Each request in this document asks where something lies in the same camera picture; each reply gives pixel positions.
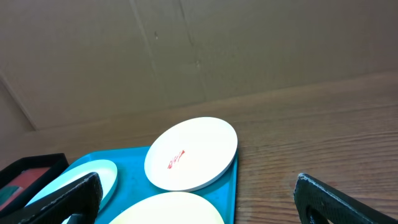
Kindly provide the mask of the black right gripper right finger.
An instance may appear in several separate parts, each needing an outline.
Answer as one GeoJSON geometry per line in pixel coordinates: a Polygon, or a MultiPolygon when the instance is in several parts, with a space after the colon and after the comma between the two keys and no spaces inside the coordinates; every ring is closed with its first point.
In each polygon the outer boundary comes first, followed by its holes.
{"type": "Polygon", "coordinates": [[[294,202],[302,223],[397,224],[396,219],[305,173],[297,176],[294,202]]]}

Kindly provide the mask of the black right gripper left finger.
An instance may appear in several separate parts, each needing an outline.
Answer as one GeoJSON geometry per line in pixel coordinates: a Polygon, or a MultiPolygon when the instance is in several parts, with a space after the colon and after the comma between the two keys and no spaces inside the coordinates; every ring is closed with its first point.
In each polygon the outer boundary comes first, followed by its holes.
{"type": "Polygon", "coordinates": [[[1,218],[7,224],[94,223],[103,189],[99,174],[90,172],[40,200],[1,218]]]}

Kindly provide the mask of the light blue plate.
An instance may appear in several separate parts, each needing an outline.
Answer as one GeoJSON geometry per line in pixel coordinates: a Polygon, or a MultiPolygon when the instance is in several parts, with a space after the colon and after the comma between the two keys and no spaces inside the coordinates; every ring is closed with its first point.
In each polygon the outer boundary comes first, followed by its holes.
{"type": "Polygon", "coordinates": [[[51,181],[51,183],[46,185],[42,190],[40,190],[27,203],[25,207],[36,203],[36,201],[46,197],[47,195],[61,189],[62,187],[78,180],[79,178],[91,172],[96,172],[99,175],[99,179],[101,181],[103,196],[99,205],[98,212],[99,214],[101,214],[107,208],[108,203],[111,200],[118,184],[118,168],[114,162],[106,159],[89,161],[84,164],[78,165],[70,170],[66,170],[56,179],[51,181]]]}

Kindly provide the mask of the yellow plate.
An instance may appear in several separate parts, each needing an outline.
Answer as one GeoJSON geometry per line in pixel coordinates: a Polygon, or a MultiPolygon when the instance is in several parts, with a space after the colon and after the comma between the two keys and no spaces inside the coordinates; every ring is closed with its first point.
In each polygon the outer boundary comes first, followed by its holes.
{"type": "Polygon", "coordinates": [[[167,192],[132,205],[111,224],[223,224],[219,211],[206,199],[188,192],[167,192]]]}

